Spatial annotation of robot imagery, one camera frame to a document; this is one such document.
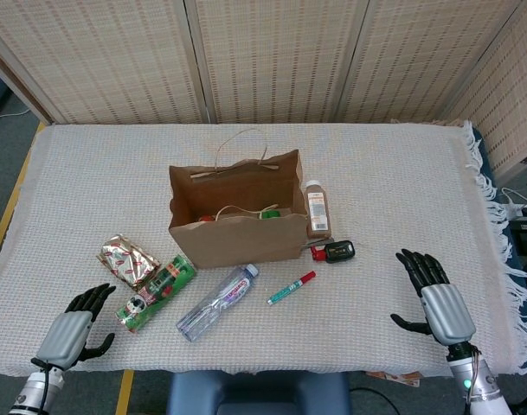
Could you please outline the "left black grey robot hand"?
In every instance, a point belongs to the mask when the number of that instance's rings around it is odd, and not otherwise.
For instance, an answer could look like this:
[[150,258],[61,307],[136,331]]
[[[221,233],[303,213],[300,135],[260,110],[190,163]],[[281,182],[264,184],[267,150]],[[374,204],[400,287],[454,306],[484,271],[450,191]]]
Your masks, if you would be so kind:
[[112,346],[114,333],[109,333],[96,348],[87,346],[90,330],[115,285],[101,284],[77,295],[51,324],[31,363],[45,371],[57,367],[67,371],[80,361],[101,357]]

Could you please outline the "right black grey robot hand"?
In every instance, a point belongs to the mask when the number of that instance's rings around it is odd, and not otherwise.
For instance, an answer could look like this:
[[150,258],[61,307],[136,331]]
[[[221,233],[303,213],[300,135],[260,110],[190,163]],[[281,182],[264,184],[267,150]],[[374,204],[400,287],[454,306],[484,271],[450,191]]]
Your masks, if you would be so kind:
[[395,256],[404,266],[414,286],[426,321],[409,322],[392,314],[390,318],[394,323],[409,332],[431,335],[445,347],[469,342],[476,327],[462,295],[450,283],[440,262],[429,254],[407,249]]

